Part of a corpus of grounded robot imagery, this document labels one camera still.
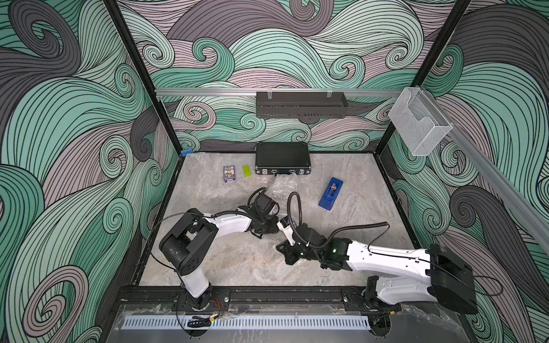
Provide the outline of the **clear bubble wrap sheet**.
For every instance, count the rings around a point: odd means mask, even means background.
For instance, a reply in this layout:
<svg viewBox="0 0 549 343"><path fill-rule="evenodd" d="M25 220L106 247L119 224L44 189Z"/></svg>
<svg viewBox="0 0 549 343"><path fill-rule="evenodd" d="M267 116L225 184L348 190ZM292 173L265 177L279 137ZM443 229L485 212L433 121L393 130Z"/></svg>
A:
<svg viewBox="0 0 549 343"><path fill-rule="evenodd" d="M278 174L267 187L267 195L280 205L284 205L292 192L300 189L300 177L296 174Z"/></svg>

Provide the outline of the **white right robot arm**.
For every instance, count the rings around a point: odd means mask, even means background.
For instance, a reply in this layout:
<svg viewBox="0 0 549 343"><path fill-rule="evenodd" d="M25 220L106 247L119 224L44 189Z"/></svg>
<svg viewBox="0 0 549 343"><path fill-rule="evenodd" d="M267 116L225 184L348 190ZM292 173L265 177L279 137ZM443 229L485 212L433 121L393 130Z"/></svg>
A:
<svg viewBox="0 0 549 343"><path fill-rule="evenodd" d="M449 248L400 250L336 239L319 250L285 241L276 250L285 263L318 261L323 269L372 272L366 296L382 304L436 302L460 314L477 314L473 268Z"/></svg>

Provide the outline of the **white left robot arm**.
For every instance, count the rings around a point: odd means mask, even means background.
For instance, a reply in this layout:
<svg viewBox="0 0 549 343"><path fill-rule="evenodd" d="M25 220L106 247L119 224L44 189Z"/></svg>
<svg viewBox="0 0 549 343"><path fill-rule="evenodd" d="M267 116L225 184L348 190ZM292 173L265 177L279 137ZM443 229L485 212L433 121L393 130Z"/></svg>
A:
<svg viewBox="0 0 549 343"><path fill-rule="evenodd" d="M236 210L204 214L187 210L162 238L159 250L181 278L187 294L205 302L211 294L211 283L201 264L214 240L230 234L251 232L256 237L279 231L279 218L270 212L259 213L253 206Z"/></svg>

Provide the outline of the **green toy brick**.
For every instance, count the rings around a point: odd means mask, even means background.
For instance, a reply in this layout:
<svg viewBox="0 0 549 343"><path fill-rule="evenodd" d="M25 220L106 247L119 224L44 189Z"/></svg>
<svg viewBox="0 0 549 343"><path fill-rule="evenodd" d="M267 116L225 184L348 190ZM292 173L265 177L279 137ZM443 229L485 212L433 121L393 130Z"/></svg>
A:
<svg viewBox="0 0 549 343"><path fill-rule="evenodd" d="M250 177L250 176L251 176L251 171L250 171L250 167L249 167L249 166L244 165L244 167L243 167L243 172L244 172L244 176L245 176L245 177Z"/></svg>

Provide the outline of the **blue tape dispenser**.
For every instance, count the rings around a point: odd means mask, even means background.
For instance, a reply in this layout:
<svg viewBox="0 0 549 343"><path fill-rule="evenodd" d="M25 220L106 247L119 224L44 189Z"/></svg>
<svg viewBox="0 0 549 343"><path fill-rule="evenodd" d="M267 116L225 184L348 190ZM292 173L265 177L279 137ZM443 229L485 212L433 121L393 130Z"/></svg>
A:
<svg viewBox="0 0 549 343"><path fill-rule="evenodd" d="M332 177L319 201L319 206L327 211L331 211L342 186L342 180Z"/></svg>

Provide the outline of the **blue playing cards box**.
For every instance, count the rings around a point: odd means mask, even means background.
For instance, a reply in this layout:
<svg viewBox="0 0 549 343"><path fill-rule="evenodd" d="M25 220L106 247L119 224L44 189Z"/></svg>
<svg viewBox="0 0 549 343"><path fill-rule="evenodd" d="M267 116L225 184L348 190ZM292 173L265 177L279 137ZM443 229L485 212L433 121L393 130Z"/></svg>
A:
<svg viewBox="0 0 549 343"><path fill-rule="evenodd" d="M233 165L223 167L223 180L225 183L236 180L236 172Z"/></svg>

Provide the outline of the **black hard case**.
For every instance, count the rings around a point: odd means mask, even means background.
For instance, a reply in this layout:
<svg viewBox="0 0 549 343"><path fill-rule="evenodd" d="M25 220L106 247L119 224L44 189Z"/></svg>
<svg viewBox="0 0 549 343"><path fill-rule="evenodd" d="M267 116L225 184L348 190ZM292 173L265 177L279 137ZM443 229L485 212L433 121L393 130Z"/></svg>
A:
<svg viewBox="0 0 549 343"><path fill-rule="evenodd" d="M310 151L304 142L259 142L254 171L259 175L307 175L312 171Z"/></svg>

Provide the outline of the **blue toy brick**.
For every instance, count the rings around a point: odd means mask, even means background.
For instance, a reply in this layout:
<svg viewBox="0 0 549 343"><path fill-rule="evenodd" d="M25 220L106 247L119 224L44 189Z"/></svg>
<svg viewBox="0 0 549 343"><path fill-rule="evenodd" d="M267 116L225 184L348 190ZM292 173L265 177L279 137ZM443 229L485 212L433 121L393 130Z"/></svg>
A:
<svg viewBox="0 0 549 343"><path fill-rule="evenodd" d="M185 149L185 150L182 150L182 151L180 152L180 154L181 154L182 157L186 157L187 155L193 154L193 153L194 153L194 152L193 152L192 149Z"/></svg>

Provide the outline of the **black wall shelf tray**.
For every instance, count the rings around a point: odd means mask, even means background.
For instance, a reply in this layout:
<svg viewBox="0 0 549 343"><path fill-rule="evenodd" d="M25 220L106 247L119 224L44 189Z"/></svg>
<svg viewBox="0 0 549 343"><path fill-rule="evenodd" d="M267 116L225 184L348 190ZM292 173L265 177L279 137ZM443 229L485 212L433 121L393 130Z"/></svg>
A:
<svg viewBox="0 0 549 343"><path fill-rule="evenodd" d="M349 104L340 91L261 91L256 114L262 119L341 119Z"/></svg>

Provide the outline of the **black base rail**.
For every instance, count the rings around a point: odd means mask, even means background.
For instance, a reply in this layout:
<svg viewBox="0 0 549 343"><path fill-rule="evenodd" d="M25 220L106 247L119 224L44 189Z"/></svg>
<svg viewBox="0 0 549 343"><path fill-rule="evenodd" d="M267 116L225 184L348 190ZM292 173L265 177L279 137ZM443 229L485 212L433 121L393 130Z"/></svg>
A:
<svg viewBox="0 0 549 343"><path fill-rule="evenodd" d="M179 311L235 310L247 305L328 305L347 312L381 314L401 312L401 305L383 304L375 300L368 287L353 286L213 286L195 299L182 287L123 287L115 300L133 304L170 304Z"/></svg>

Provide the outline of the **clear acrylic wall holder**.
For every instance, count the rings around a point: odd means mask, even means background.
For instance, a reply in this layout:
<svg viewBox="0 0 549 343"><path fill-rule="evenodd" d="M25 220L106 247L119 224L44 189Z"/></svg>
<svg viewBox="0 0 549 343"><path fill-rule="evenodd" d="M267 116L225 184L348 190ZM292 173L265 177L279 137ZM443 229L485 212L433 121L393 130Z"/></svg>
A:
<svg viewBox="0 0 549 343"><path fill-rule="evenodd" d="M429 155L453 128L435 97L421 87L405 88L389 118L414 157Z"/></svg>

